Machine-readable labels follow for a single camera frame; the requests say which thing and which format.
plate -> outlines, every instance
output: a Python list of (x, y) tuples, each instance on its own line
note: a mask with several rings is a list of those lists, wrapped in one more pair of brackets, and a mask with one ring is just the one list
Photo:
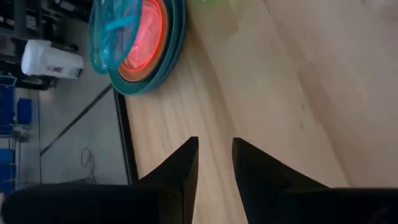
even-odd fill
[(173, 15), (173, 18), (169, 18), (169, 24), (171, 24), (169, 26), (172, 27), (172, 30), (166, 46), (167, 50), (155, 70), (148, 78), (137, 83), (125, 81), (117, 70), (112, 70), (109, 73), (115, 89), (123, 95), (145, 93), (158, 86), (170, 73), (173, 63), (178, 59), (176, 53), (177, 50), (180, 52), (183, 32), (185, 32), (185, 2), (183, 0), (166, 0), (165, 3), (168, 6), (169, 14)]
[(136, 38), (141, 0), (95, 0), (88, 28), (88, 53), (100, 74), (115, 70), (127, 57)]
[(169, 33), (169, 15), (167, 12), (167, 8), (163, 0), (151, 1), (155, 1), (159, 5), (160, 14), (162, 16), (162, 30), (160, 31), (159, 43), (156, 46), (153, 57), (150, 58), (148, 63), (139, 70), (129, 71), (129, 69), (126, 69), (126, 66), (123, 66), (123, 64), (119, 66), (118, 71), (120, 75), (128, 82), (139, 82), (148, 77), (151, 71), (153, 71), (155, 66), (159, 63), (162, 52), (164, 51), (166, 46), (167, 34)]

wood grain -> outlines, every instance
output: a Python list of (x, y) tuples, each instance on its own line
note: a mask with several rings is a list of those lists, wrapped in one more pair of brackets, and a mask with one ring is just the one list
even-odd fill
[(233, 173), (235, 136), (324, 184), (347, 186), (302, 87), (319, 68), (297, 69), (266, 3), (187, 4), (187, 36), (172, 74), (158, 90), (126, 98), (139, 175), (198, 136), (194, 223), (247, 222)]
[(398, 23), (362, 1), (264, 2), (350, 185), (398, 187)]

teal plate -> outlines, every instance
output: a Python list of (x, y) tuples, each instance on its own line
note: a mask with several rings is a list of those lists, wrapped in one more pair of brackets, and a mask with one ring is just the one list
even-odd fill
[(131, 83), (125, 81), (117, 70), (112, 70), (109, 72), (109, 76), (111, 77), (111, 81), (115, 89), (122, 93), (123, 95), (133, 95), (147, 92), (153, 88), (155, 88), (161, 80), (164, 80), (163, 76), (166, 76), (171, 70), (170, 65), (174, 60), (176, 60), (176, 50), (181, 48), (183, 42), (183, 34), (182, 25), (185, 26), (185, 10), (181, 11), (181, 5), (185, 3), (183, 0), (166, 0), (166, 6), (168, 7), (169, 15), (173, 15), (173, 18), (169, 18), (169, 24), (172, 24), (172, 30), (170, 38), (168, 38), (167, 46), (163, 52), (163, 56), (159, 61), (158, 65), (154, 69), (153, 72), (149, 75), (148, 78), (141, 82)]
[(184, 0), (181, 0), (181, 2), (182, 2), (182, 3), (181, 3), (181, 4), (178, 4), (178, 5), (179, 5), (179, 10), (182, 12), (182, 27), (181, 27), (181, 32), (180, 32), (180, 39), (179, 39), (179, 41), (178, 41), (177, 48), (175, 49), (175, 53), (174, 53), (173, 59), (172, 59), (172, 61), (170, 62), (169, 67), (167, 67), (166, 72), (164, 73), (164, 75), (161, 76), (161, 77), (159, 77), (158, 79), (156, 79), (157, 77), (155, 77), (155, 78), (151, 81), (151, 83), (156, 82), (156, 84), (155, 84), (153, 87), (150, 87), (150, 88), (148, 88), (148, 86), (149, 86), (149, 85), (148, 85), (147, 88), (144, 88), (144, 89), (141, 91), (141, 93), (146, 93), (146, 92), (148, 92), (148, 91), (153, 90), (154, 88), (159, 87), (159, 85), (162, 84), (163, 81), (169, 76), (170, 72), (171, 72), (172, 69), (174, 68), (174, 65), (175, 65), (175, 64), (177, 63), (177, 61), (178, 61), (178, 58), (179, 58), (180, 53), (181, 53), (181, 50), (182, 50), (182, 44), (183, 44), (183, 40), (184, 40), (184, 37), (185, 37), (185, 27), (186, 27), (185, 1), (184, 1)]
[(95, 0), (88, 28), (88, 53), (93, 69), (108, 73), (127, 57), (136, 38), (141, 0)]

gray floor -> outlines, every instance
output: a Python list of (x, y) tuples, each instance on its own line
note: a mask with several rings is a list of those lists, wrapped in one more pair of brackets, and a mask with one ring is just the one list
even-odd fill
[(21, 162), (21, 177), (23, 181), (40, 180), (41, 162), (43, 183), (85, 178), (90, 169), (81, 166), (80, 156), (82, 150), (88, 148), (93, 155), (97, 183), (127, 184), (113, 90), (55, 141), (41, 161), (38, 157), (37, 149), (49, 146), (110, 83), (107, 75), (98, 75), (91, 69), (86, 50), (87, 24), (70, 20), (66, 27), (69, 43), (80, 47), (78, 54), (84, 58), (84, 71), (78, 80), (60, 80), (54, 90), (35, 92), (36, 111), (40, 114), (34, 114), (34, 120), (37, 119), (32, 124), (32, 134), (35, 136), (22, 147), (21, 158), (25, 159)]

wire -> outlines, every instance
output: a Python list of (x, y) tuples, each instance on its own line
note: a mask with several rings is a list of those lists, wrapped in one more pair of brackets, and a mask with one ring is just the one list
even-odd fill
[(93, 153), (87, 147), (84, 147), (83, 150), (81, 151), (80, 164), (83, 168), (87, 167), (90, 168), (90, 174), (86, 178), (92, 178), (94, 183), (97, 184), (97, 181), (95, 180), (94, 176), (95, 164), (94, 164)]

